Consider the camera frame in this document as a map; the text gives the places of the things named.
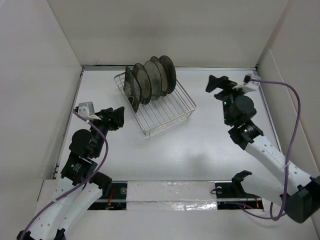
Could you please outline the black square floral plate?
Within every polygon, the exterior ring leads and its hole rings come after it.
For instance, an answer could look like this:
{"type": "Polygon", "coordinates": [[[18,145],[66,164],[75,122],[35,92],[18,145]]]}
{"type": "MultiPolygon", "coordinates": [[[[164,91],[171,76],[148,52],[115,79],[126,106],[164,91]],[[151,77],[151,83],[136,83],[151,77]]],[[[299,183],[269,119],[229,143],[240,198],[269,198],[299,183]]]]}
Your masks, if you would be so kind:
{"type": "Polygon", "coordinates": [[[137,113],[139,106],[142,103],[142,88],[136,74],[128,66],[125,67],[123,92],[133,111],[137,113]]]}

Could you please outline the dark patterned rim plate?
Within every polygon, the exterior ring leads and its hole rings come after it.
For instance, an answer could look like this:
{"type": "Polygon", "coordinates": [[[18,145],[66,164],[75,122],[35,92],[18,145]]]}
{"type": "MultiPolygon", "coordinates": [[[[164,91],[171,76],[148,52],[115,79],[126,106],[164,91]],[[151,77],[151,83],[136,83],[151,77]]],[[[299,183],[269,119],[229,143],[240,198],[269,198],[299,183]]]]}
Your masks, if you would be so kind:
{"type": "Polygon", "coordinates": [[[141,63],[135,63],[132,72],[141,89],[141,103],[147,105],[151,101],[152,93],[149,75],[141,63]]]}

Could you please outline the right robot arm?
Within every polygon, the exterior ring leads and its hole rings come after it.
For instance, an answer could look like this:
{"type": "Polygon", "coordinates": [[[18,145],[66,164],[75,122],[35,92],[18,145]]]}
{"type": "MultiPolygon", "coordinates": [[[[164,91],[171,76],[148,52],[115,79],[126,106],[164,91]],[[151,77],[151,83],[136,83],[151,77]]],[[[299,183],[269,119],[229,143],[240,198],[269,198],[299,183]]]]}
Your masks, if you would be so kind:
{"type": "Polygon", "coordinates": [[[210,75],[205,91],[221,91],[214,97],[222,102],[224,124],[232,141],[257,159],[278,180],[277,184],[243,170],[231,179],[229,190],[237,196],[256,195],[280,206],[277,221],[286,214],[302,224],[320,209],[320,178],[312,177],[290,160],[291,153],[281,153],[256,126],[252,118],[257,110],[253,100],[246,94],[258,90],[261,78],[247,74],[243,84],[229,80],[227,76],[210,75]]]}

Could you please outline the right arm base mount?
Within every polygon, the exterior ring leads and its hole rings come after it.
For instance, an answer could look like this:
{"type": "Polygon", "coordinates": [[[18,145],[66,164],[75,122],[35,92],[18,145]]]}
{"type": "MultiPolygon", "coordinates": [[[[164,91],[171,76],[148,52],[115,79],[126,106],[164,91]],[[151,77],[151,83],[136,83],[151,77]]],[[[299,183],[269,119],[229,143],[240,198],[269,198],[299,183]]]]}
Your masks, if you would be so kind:
{"type": "Polygon", "coordinates": [[[259,196],[246,193],[241,185],[242,181],[252,175],[243,170],[237,173],[231,181],[219,181],[214,183],[211,194],[216,196],[218,210],[263,210],[263,201],[259,196]]]}

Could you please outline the grey reindeer plate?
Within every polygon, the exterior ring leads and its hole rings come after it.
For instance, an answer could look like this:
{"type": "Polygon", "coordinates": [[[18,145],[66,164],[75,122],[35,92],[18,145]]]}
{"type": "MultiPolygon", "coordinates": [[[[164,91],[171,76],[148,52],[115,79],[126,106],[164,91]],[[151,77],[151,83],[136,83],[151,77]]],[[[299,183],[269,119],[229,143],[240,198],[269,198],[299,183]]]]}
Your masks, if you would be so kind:
{"type": "Polygon", "coordinates": [[[175,90],[176,82],[177,82],[177,74],[176,74],[175,66],[173,64],[173,61],[167,55],[162,55],[159,59],[166,72],[167,83],[168,83],[168,94],[171,94],[175,90]]]}

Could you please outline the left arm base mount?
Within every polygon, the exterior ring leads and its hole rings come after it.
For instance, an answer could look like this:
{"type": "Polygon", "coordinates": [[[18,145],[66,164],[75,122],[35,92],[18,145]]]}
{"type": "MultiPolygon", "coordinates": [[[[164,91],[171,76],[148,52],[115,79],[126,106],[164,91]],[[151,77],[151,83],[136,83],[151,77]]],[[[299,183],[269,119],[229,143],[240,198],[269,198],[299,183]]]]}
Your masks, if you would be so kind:
{"type": "Polygon", "coordinates": [[[121,211],[127,209],[127,181],[113,181],[108,193],[103,194],[88,210],[121,211]]]}

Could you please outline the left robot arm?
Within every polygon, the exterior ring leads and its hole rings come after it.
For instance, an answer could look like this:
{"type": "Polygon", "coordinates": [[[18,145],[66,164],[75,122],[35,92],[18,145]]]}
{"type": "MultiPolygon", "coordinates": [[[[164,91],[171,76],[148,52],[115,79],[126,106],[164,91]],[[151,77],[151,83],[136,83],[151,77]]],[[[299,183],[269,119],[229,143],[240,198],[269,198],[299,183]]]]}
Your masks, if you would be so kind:
{"type": "Polygon", "coordinates": [[[79,104],[73,114],[90,126],[77,130],[69,145],[68,159],[57,178],[50,202],[18,235],[18,240],[66,240],[87,209],[112,194],[112,179],[100,172],[94,160],[108,149],[107,134],[124,126],[123,106],[95,112],[92,102],[79,104]]]}

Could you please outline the brown rimmed cream plate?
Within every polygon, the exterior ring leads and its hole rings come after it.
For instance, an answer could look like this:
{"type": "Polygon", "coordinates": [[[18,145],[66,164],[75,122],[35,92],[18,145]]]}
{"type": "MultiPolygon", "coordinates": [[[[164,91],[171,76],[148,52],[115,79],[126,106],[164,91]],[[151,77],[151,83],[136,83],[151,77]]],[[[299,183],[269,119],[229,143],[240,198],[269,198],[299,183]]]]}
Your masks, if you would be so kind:
{"type": "Polygon", "coordinates": [[[166,70],[163,64],[161,63],[160,59],[156,56],[152,56],[150,60],[155,63],[158,68],[160,78],[161,78],[161,96],[165,97],[168,94],[169,87],[168,87],[168,80],[166,75],[166,70]]]}

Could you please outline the cream plate with tree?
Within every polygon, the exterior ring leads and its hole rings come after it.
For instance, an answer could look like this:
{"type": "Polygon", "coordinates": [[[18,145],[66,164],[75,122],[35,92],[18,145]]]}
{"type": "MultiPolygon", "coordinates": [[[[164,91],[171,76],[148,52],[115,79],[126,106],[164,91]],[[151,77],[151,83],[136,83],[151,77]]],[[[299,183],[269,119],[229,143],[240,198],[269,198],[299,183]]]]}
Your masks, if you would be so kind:
{"type": "Polygon", "coordinates": [[[151,99],[157,100],[161,96],[162,91],[162,81],[159,70],[155,63],[151,60],[148,60],[144,64],[144,68],[149,76],[150,85],[151,85],[151,99]]]}

